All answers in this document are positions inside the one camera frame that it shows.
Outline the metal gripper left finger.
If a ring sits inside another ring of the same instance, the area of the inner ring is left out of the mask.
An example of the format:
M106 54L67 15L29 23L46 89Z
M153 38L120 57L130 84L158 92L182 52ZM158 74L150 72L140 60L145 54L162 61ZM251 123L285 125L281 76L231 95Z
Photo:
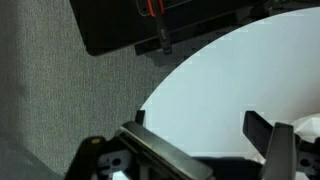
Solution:
M131 153L130 180L214 180L214 171L143 126L144 110L122 124L116 137Z

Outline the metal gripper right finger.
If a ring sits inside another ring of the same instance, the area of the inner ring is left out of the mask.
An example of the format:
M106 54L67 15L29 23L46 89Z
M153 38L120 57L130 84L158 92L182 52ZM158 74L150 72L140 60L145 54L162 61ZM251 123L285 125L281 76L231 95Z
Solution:
M270 125L255 111L246 111L243 133L265 158L260 180L294 180L297 165L296 140L291 125Z

